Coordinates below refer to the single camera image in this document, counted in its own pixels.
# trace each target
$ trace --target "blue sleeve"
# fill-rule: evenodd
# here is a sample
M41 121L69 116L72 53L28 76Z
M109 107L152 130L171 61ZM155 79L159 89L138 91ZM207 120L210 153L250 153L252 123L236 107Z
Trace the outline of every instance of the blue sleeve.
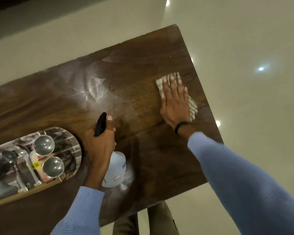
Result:
M99 212L104 193L81 186L66 216L51 235L99 235Z
M294 198L264 170L203 133L188 148L241 234L294 234Z

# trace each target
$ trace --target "oval tray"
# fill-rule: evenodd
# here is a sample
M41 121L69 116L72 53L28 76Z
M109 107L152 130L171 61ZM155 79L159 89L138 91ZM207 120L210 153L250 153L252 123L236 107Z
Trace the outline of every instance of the oval tray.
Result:
M30 173L24 158L19 156L17 159L18 167L23 177L26 179L26 182L31 185L31 189L28 192L24 192L19 188L16 181L16 174L11 168L11 170L6 174L5 178L0 181L0 205L27 197L51 186L54 186L58 183L61 183L62 181L73 177L78 171L82 161L82 150L78 140L73 136L73 134L59 127L47 128L44 131L47 133L47 135L51 136L55 140L58 148L56 149L56 152L53 152L51 155L39 158L40 165L42 165L47 158L56 156L59 153L70 154L74 156L75 159L75 164L73 165L73 167L71 167L71 171L66 170L65 173L60 177L56 179L49 179L42 172L41 166L38 166L35 169L36 175L38 176L42 184L37 185L35 184L35 180ZM10 142L1 144L0 157L3 150L15 151L17 149L17 144L26 146L29 150L32 151L32 144L37 137L39 137L39 134L38 132L35 132L17 138Z

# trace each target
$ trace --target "table top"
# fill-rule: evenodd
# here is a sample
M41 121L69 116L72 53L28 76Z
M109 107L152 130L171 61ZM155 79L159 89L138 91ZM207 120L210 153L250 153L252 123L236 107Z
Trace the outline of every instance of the table top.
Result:
M222 142L181 32L172 25L0 86L0 144L52 126L82 143L84 131L108 112L117 128L115 150L125 154L133 176L103 189L100 225L135 213L207 182L186 141L159 113L155 80L173 72L197 103L195 128ZM50 233L86 174L87 158L70 180L0 206L0 234Z

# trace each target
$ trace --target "olive green pants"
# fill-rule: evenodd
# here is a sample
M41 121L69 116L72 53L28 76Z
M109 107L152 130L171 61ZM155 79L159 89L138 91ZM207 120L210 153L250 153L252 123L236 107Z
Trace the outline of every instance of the olive green pants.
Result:
M147 209L150 235L179 235L165 201ZM113 235L139 235L137 213L114 222Z

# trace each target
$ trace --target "tiled floor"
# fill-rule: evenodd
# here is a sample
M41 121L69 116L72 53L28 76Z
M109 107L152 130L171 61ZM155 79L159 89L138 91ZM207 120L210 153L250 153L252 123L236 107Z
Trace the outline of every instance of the tiled floor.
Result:
M0 84L176 23L224 142L294 196L294 0L166 1L32 0L1 11ZM181 234L239 234L208 184L167 203ZM146 211L139 222L148 234Z

